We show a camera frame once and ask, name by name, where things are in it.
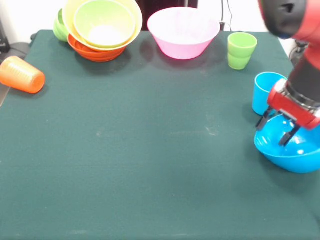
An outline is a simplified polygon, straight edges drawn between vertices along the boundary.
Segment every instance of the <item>orange cup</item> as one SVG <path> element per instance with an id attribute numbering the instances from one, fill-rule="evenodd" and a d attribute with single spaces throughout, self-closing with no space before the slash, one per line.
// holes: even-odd
<path id="1" fill-rule="evenodd" d="M 8 87 L 36 94 L 45 85 L 43 72 L 17 56 L 10 56 L 0 65 L 0 82 Z"/>

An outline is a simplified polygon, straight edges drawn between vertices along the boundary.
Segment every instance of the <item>green bowl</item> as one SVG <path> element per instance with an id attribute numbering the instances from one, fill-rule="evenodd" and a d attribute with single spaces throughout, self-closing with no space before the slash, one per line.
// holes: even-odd
<path id="1" fill-rule="evenodd" d="M 116 48 L 133 36 L 136 21 L 127 7 L 114 0 L 91 0 L 75 12 L 74 27 L 90 45 Z"/>
<path id="2" fill-rule="evenodd" d="M 62 9 L 59 10 L 57 17 L 54 20 L 53 33 L 60 41 L 68 42 L 69 33 L 62 18 Z"/>

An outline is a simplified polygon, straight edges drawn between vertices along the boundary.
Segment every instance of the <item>orange bowl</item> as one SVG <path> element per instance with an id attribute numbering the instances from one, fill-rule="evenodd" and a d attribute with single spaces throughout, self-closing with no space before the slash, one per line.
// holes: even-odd
<path id="1" fill-rule="evenodd" d="M 121 55 L 126 47 L 122 47 L 115 50 L 107 50 L 104 52 L 98 52 L 90 49 L 89 47 L 83 45 L 82 43 L 78 42 L 71 34 L 68 36 L 68 43 L 69 45 L 82 57 L 88 59 L 100 59 L 100 60 L 106 60 L 106 59 L 115 59 L 119 55 Z"/>
<path id="2" fill-rule="evenodd" d="M 80 53 L 78 53 L 81 57 L 83 57 L 84 59 L 87 59 L 87 60 L 90 60 L 92 62 L 96 62 L 96 63 L 105 63 L 105 62 L 109 62 L 109 61 L 112 61 L 114 59 L 116 59 L 119 55 L 117 56 L 112 56 L 112 57 L 89 57 L 89 56 L 85 56 L 85 55 L 82 55 Z"/>

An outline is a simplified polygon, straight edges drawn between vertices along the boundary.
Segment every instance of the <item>white wall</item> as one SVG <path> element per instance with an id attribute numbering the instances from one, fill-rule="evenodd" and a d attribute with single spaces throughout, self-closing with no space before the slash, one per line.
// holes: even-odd
<path id="1" fill-rule="evenodd" d="M 30 42 L 30 36 L 38 30 L 52 29 L 56 14 L 65 2 L 66 0 L 0 0 L 0 18 L 9 42 Z M 224 3 L 224 20 L 229 23 L 227 0 Z M 233 15 L 233 31 L 267 31 L 258 0 L 229 0 L 229 3 Z M 221 17 L 221 0 L 199 0 L 198 8 Z M 282 45 L 289 54 L 294 41 L 285 40 Z"/>

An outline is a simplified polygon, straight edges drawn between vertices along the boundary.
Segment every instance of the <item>red robot arm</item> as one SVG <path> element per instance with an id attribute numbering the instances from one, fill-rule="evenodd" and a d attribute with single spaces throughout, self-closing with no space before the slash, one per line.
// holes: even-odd
<path id="1" fill-rule="evenodd" d="M 320 1 L 259 0 L 259 6 L 272 34 L 309 42 L 288 81 L 278 82 L 271 90 L 270 107 L 256 125 L 261 130 L 273 110 L 290 119 L 295 127 L 279 142 L 285 146 L 301 127 L 310 130 L 320 125 Z"/>

